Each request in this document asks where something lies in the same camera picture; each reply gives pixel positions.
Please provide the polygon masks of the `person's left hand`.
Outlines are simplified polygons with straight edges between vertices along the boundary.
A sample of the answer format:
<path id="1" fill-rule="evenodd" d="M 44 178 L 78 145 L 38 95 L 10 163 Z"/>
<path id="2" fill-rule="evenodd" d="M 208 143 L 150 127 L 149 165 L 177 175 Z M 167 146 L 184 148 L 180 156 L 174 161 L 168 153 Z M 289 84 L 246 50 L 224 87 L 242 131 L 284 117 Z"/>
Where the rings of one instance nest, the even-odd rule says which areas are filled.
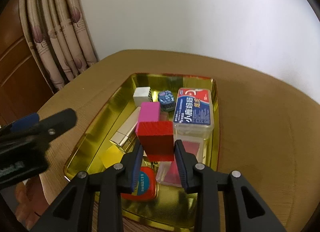
<path id="1" fill-rule="evenodd" d="M 49 206 L 44 197 L 40 177 L 28 179 L 26 183 L 18 183 L 15 198 L 18 202 L 15 216 L 18 222 L 30 230 Z"/>

